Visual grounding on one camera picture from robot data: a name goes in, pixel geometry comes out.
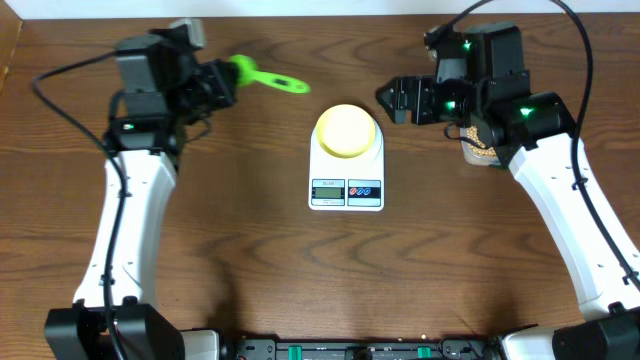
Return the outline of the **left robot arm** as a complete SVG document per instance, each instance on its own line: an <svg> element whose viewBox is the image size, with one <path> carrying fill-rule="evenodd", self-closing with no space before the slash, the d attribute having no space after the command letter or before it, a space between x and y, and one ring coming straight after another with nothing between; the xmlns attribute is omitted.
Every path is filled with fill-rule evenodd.
<svg viewBox="0 0 640 360"><path fill-rule="evenodd" d="M72 303L53 309L45 338L58 359L220 359L229 348L208 329L180 330L156 301L159 238L176 186L186 127L235 101L237 68L196 52L202 33L181 25L118 43L123 86L97 139L106 192L90 263Z"/></svg>

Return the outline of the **green plastic scoop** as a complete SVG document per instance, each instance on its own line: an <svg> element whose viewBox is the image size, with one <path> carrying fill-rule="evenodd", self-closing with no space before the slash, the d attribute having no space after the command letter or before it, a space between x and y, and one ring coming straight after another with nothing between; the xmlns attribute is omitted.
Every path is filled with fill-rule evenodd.
<svg viewBox="0 0 640 360"><path fill-rule="evenodd" d="M306 82L276 73L265 72L258 69L256 62L249 56L233 55L229 62L238 69L238 86L249 86L253 83L261 83L265 86L293 94L307 94L311 87Z"/></svg>

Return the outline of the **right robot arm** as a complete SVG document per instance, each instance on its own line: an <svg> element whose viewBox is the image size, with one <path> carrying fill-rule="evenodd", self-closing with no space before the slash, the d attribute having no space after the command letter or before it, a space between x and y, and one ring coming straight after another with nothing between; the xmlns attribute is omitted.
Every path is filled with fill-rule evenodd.
<svg viewBox="0 0 640 360"><path fill-rule="evenodd" d="M522 36L511 23L425 36L432 75L379 88L390 119L474 128L541 214L569 271L583 322L529 327L491 339L486 359L635 359L639 252L589 166L575 120L552 92L533 93Z"/></svg>

